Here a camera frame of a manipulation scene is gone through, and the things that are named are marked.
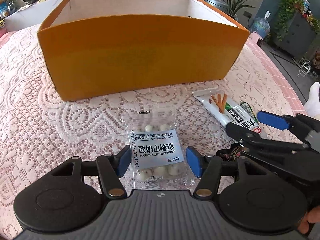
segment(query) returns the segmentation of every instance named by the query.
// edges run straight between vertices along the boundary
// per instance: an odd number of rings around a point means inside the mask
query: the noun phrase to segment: wall outlet
[[[244,11],[243,16],[246,16],[246,17],[248,17],[250,19],[252,17],[252,13]]]

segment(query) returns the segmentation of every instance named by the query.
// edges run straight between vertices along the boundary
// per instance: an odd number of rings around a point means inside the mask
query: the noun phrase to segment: ridged gray surface
[[[111,201],[90,225],[63,235],[24,231],[17,240],[302,240],[296,231],[279,236],[257,236],[227,223],[211,202],[188,191],[133,191]]]

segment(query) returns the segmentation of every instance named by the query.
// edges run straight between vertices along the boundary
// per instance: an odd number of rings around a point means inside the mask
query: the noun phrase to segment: lace tablecloth
[[[119,120],[123,114],[175,107],[183,145],[192,145],[202,154],[228,148],[233,140],[192,96],[194,90],[219,86],[255,111],[292,114],[281,90],[247,45],[223,80],[63,102],[46,69],[38,28],[16,32],[0,49],[0,235],[5,238],[14,238],[21,231],[12,207],[18,192],[71,156],[93,160],[104,153],[117,153],[128,144]],[[219,66],[212,63],[208,67]],[[264,129],[273,139],[294,140],[290,133]],[[132,171],[121,181],[130,191]],[[231,182],[223,178],[220,187]],[[87,183],[98,187],[94,179]]]

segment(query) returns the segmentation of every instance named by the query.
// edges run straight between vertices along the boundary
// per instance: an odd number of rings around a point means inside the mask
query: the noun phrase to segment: cardboard box
[[[248,36],[202,0],[63,0],[38,31],[64,101],[222,79]]]

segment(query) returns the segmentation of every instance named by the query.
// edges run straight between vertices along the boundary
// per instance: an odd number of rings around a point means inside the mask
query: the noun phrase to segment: foot
[[[320,102],[319,102],[319,82],[315,82],[309,92],[309,99],[304,105],[304,109],[310,117],[320,115]]]

